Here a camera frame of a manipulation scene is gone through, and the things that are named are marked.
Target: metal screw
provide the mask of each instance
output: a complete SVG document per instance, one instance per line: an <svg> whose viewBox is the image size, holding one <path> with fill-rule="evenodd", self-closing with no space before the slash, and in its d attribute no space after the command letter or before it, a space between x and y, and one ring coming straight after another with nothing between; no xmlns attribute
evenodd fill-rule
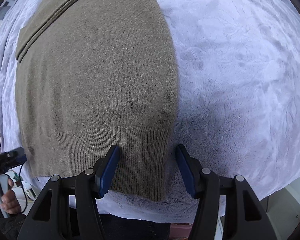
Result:
<svg viewBox="0 0 300 240"><path fill-rule="evenodd" d="M57 181L59 179L59 176L58 175L53 175L51 177L51 181Z"/></svg>
<svg viewBox="0 0 300 240"><path fill-rule="evenodd" d="M244 177L241 175L237 175L237 176L235 176L235 178L237 179L237 181L240 181L240 182L244 181Z"/></svg>
<svg viewBox="0 0 300 240"><path fill-rule="evenodd" d="M94 173L94 170L93 169L86 169L85 171L84 171L84 174L86 174L86 175L91 175L91 174L93 174Z"/></svg>
<svg viewBox="0 0 300 240"><path fill-rule="evenodd" d="M203 168L202 170L201 170L201 172L203 173L203 174L210 174L210 170L208 169L208 168Z"/></svg>

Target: human hand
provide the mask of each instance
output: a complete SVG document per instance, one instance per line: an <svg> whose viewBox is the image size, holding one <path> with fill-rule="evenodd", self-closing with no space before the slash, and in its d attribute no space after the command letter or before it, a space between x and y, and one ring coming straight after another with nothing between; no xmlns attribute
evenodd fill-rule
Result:
<svg viewBox="0 0 300 240"><path fill-rule="evenodd" d="M8 184L13 187L14 182L12 179L8 179ZM16 194L12 189L9 189L6 194L1 197L1 208L9 214L18 214L21 212L21 206L16 198Z"/></svg>

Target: sweater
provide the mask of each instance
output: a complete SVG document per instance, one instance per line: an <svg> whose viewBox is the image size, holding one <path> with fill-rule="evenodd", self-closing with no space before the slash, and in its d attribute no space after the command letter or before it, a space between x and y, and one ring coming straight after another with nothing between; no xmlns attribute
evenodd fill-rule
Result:
<svg viewBox="0 0 300 240"><path fill-rule="evenodd" d="M111 189L164 199L178 75L156 0L43 0L20 31L16 59L32 177L75 176L116 144Z"/></svg>

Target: white fleece blanket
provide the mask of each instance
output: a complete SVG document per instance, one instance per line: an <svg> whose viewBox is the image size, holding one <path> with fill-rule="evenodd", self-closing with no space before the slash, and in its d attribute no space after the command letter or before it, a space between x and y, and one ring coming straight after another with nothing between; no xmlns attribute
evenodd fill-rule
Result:
<svg viewBox="0 0 300 240"><path fill-rule="evenodd" d="M41 0L18 0L0 33L2 150L21 146L14 101L18 30ZM173 147L215 173L242 174L262 199L300 176L300 15L289 0L157 0L179 71L179 107L166 164L166 200L110 191L100 213L192 223ZM28 177L27 169L23 172ZM43 187L49 178L33 179ZM225 210L220 201L219 214Z"/></svg>

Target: black cable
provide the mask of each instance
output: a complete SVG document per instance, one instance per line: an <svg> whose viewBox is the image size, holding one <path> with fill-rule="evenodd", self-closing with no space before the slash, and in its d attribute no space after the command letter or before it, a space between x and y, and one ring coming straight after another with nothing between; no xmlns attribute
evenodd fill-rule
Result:
<svg viewBox="0 0 300 240"><path fill-rule="evenodd" d="M22 170L22 167L23 167L24 164L25 163L23 163L21 165L21 168L20 168L20 171L19 171L19 179L20 179L20 182L21 182L21 188L22 188L23 194L25 195L25 198L26 198L26 206L20 214L22 214L24 211L26 211L26 208L28 206L28 200L27 200L26 192L25 192L25 189L23 188L23 184L22 184L22 181L21 181L21 170Z"/></svg>

